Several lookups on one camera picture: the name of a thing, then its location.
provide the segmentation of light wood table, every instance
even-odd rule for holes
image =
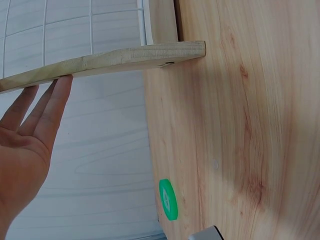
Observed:
[[[153,172],[169,240],[320,239],[320,1],[180,0],[202,59],[145,72]]]

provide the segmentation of wooden board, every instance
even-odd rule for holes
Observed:
[[[174,0],[143,0],[146,44],[178,41]]]
[[[206,57],[145,72],[154,180],[169,240],[320,239],[320,1],[177,0]]]
[[[0,92],[38,85],[63,75],[89,75],[162,68],[203,57],[203,41],[146,45],[77,57],[0,79]]]

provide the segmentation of green circular object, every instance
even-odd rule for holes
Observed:
[[[166,217],[170,221],[178,219],[178,203],[175,191],[169,179],[161,179],[159,181],[159,193],[161,198],[162,207]]]

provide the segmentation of white wire grid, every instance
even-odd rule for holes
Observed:
[[[141,45],[144,46],[147,44],[146,40],[146,28],[145,28],[145,19],[144,19],[144,3],[143,0],[137,0],[137,7],[136,8],[130,8],[130,9],[122,9],[122,10],[115,10],[115,11],[104,11],[104,12],[99,12],[99,13],[93,13],[92,9],[92,2],[94,0],[89,0],[89,10],[88,10],[88,15],[81,15],[81,16],[76,16],[76,17],[70,17],[70,18],[65,18],[62,20],[56,20],[56,21],[50,21],[47,22],[47,6],[48,6],[48,0],[44,0],[44,11],[43,11],[43,24],[42,25],[36,25],[32,26],[20,31],[16,31],[10,34],[7,34],[7,27],[8,27],[8,18],[9,18],[9,12],[10,12],[10,5],[11,5],[11,0],[8,0],[8,7],[6,10],[6,16],[5,16],[5,24],[4,24],[4,34],[3,34],[3,46],[2,46],[2,78],[5,77],[5,57],[6,57],[6,38],[15,34],[19,34],[24,31],[32,30],[35,28],[42,27],[42,66],[46,65],[46,28],[47,25],[50,24],[56,24],[68,20],[73,20],[73,19],[80,19],[80,18],[87,18],[89,17],[89,26],[90,26],[90,51],[91,54],[94,54],[94,33],[93,33],[93,16],[97,15],[103,15],[103,14],[114,14],[114,13],[124,13],[124,12],[138,12],[138,21],[139,21],[139,27],[140,27],[140,40],[141,40]]]

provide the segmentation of hand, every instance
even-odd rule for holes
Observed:
[[[39,86],[25,88],[0,120],[0,239],[47,177],[72,80],[55,80],[21,124]]]

